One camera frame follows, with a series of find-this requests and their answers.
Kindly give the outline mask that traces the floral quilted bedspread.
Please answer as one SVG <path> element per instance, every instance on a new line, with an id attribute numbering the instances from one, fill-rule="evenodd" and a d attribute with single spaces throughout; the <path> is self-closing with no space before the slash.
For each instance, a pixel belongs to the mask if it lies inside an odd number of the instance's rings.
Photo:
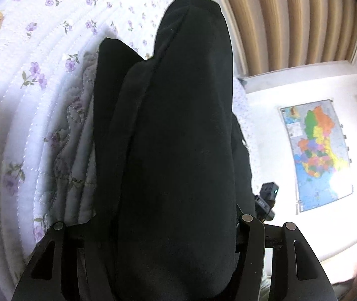
<path id="1" fill-rule="evenodd" d="M 0 0 L 0 300 L 54 222 L 93 216 L 101 41 L 149 58 L 172 1 Z"/>

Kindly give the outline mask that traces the colourful wall map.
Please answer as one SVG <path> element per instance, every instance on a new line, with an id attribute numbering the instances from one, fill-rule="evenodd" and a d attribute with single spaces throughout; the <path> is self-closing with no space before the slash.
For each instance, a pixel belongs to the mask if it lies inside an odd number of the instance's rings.
<path id="1" fill-rule="evenodd" d="M 353 193 L 351 160 L 333 100 L 280 109 L 297 178 L 297 210 L 317 209 Z"/>

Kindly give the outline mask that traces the black garment with white lettering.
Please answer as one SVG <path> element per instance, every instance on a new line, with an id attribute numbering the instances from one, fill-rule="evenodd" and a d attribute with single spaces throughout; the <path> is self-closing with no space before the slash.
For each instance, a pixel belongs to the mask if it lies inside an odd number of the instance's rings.
<path id="1" fill-rule="evenodd" d="M 229 32 L 211 0 L 175 0 L 147 60 L 100 44 L 94 235 L 115 300 L 234 299 L 237 209 L 255 202 L 232 94 Z"/>

